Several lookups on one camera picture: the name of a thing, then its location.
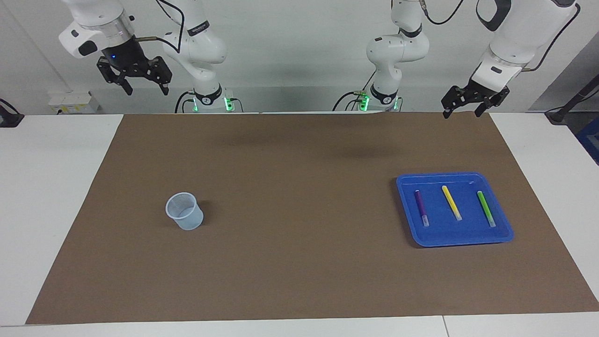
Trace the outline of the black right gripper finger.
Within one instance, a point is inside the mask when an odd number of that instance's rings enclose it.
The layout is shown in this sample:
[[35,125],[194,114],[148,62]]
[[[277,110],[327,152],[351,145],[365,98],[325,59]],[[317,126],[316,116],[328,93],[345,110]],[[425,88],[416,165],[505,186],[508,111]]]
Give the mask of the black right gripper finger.
[[113,83],[120,86],[128,96],[133,94],[133,89],[127,81],[126,75],[123,72],[116,74],[109,63],[109,60],[107,60],[105,56],[101,56],[98,59],[96,66],[107,83]]
[[156,56],[154,59],[141,62],[140,70],[145,79],[159,86],[164,96],[169,94],[169,84],[173,78],[173,73],[162,56]]

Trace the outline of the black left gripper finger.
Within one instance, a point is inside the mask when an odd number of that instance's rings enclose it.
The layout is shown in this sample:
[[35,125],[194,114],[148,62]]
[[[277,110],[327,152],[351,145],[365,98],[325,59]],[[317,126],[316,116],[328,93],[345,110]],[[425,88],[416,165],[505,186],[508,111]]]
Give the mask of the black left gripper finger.
[[464,88],[460,88],[459,86],[452,86],[449,88],[447,93],[441,99],[441,105],[444,109],[443,117],[449,119],[456,109],[471,104],[473,96],[474,90],[470,85],[466,85]]
[[485,96],[481,104],[479,104],[479,106],[475,109],[475,116],[481,117],[485,113],[485,111],[487,111],[491,107],[500,106],[503,103],[503,100],[505,100],[505,98],[508,96],[510,92],[510,89],[507,86],[505,86],[500,92],[494,94],[493,96]]

